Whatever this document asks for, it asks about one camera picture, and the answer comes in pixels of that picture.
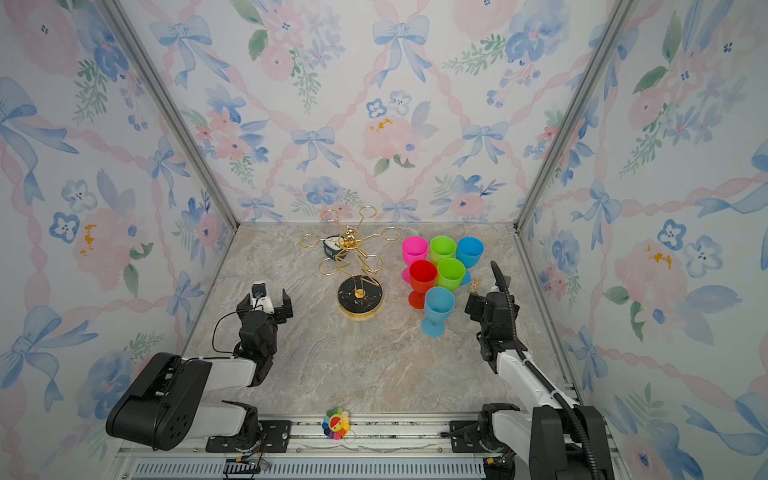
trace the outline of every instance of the marble tabletop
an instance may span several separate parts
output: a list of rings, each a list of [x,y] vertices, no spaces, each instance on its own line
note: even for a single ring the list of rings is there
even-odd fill
[[[361,231],[370,235],[386,226],[363,223]],[[325,412],[333,406],[357,413],[473,412],[484,403],[519,403],[511,387],[480,357],[475,338],[479,324],[464,314],[467,286],[454,292],[456,307],[445,321],[445,334],[433,339],[421,331],[423,310],[408,304],[411,288],[401,278],[406,266],[402,240],[411,236],[429,240],[438,235],[454,240],[477,237],[483,242],[485,253],[470,270],[480,279],[478,293],[485,295],[492,287],[489,262],[495,260],[504,275],[511,277],[510,291],[521,306],[521,340],[539,367],[562,387],[544,320],[507,224],[396,226],[402,232],[399,240],[374,237],[366,241],[366,252],[380,255],[385,262],[377,276],[384,300],[373,316],[355,321],[336,299],[339,285],[349,277],[321,275],[322,247],[299,245],[305,233],[327,237],[338,234],[338,227],[321,223],[240,225],[185,353],[219,355],[210,345],[214,325],[235,309],[256,281],[266,281],[276,304],[285,289],[293,301],[293,318],[279,326],[274,365],[262,385],[219,390],[204,400],[245,402],[258,407],[259,413],[275,415]],[[216,333],[217,348],[232,349],[239,328],[235,315],[222,321]]]

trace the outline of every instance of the vent grille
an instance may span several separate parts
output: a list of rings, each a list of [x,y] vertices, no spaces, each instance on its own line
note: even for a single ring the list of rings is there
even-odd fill
[[[475,458],[270,458],[259,478],[485,478],[482,460]],[[186,478],[251,478],[249,465],[222,458],[141,458],[136,480]]]

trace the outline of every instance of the cable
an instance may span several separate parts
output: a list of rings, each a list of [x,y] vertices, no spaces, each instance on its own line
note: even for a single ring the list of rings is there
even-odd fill
[[[475,423],[472,423],[471,425],[467,425],[466,427],[461,427],[458,430],[454,430],[453,432],[440,432],[440,438],[441,439],[454,438],[459,435],[463,435],[464,432],[467,432],[469,430],[473,430],[473,429],[477,430],[477,428],[478,428],[478,423],[475,422]]]
[[[226,351],[224,351],[224,350],[219,350],[218,348],[216,348],[216,343],[214,342],[214,340],[216,339],[216,330],[219,328],[219,323],[221,323],[221,320],[223,320],[223,319],[227,318],[227,317],[228,317],[228,316],[230,316],[230,315],[234,315],[235,313],[245,313],[245,312],[250,312],[251,310],[252,310],[252,309],[245,309],[245,310],[235,310],[234,312],[229,312],[227,315],[225,315],[225,316],[222,316],[221,318],[219,318],[219,321],[218,321],[218,322],[216,322],[216,326],[214,327],[214,332],[213,332],[213,334],[211,334],[211,336],[210,336],[210,347],[211,347],[212,349],[214,349],[214,352],[218,352],[218,353],[229,353],[230,355],[234,355],[234,354],[235,354],[235,352],[226,352]]]
[[[584,431],[584,427],[581,426],[581,422],[579,422],[579,419],[576,416],[576,412],[574,412],[571,406],[568,405],[568,402],[563,398],[562,395],[555,392],[556,388],[547,380],[543,373],[538,371],[536,366],[531,363],[531,360],[525,356],[525,353],[521,348],[520,340],[518,339],[517,315],[515,315],[512,298],[509,294],[509,285],[507,285],[504,275],[502,274],[502,270],[493,260],[491,260],[491,270],[493,270],[493,276],[496,279],[498,288],[504,293],[507,300],[507,308],[509,308],[509,316],[512,320],[512,345],[515,347],[515,351],[520,357],[520,360],[523,362],[523,365],[527,366],[528,369],[531,370],[531,373],[533,373],[533,375],[541,382],[541,384],[549,390],[549,393],[552,394],[552,398],[554,398],[554,400],[560,404],[560,407],[563,409],[563,411],[565,411],[565,415],[568,417],[568,423],[570,423],[571,427],[573,427],[573,430],[576,433],[576,439],[581,443],[581,449],[584,451],[584,457],[587,459],[587,466],[589,468],[589,473],[592,477],[592,480],[603,480],[604,477],[600,473],[600,470],[598,470],[598,464],[594,459],[592,444],[589,441],[587,433]]]

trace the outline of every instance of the wall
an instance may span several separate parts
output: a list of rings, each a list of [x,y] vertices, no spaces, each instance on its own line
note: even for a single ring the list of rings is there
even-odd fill
[[[0,478],[102,478],[231,230],[90,2],[0,8]]]
[[[581,120],[597,128],[525,225],[636,480],[768,478],[766,22],[757,0],[640,0]]]
[[[241,220],[351,218],[372,204],[378,221],[505,222],[613,4],[123,7]]]

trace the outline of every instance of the plastic goblet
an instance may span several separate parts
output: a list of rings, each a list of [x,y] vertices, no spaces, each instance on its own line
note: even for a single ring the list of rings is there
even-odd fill
[[[435,286],[424,295],[424,314],[426,317],[422,320],[422,331],[433,339],[445,333],[445,319],[447,319],[453,307],[456,305],[456,299],[450,290],[441,286]]]
[[[453,258],[456,253],[456,242],[448,237],[435,237],[429,242],[427,260],[435,265],[444,258]]]
[[[469,270],[478,264],[484,251],[485,245],[480,240],[474,237],[464,237],[456,245],[456,259],[464,263],[464,266]],[[465,273],[462,285],[466,285],[471,280],[472,275],[470,272]]]
[[[467,269],[464,264],[455,258],[444,258],[437,264],[436,286],[441,286],[447,290],[453,291],[462,283]]]
[[[424,308],[424,294],[435,286],[437,267],[427,260],[417,260],[408,268],[413,291],[408,295],[408,303],[415,309]]]
[[[402,279],[408,283],[411,281],[408,267],[417,260],[426,260],[429,243],[421,237],[408,237],[402,242],[402,259],[406,262],[406,269],[402,271]]]

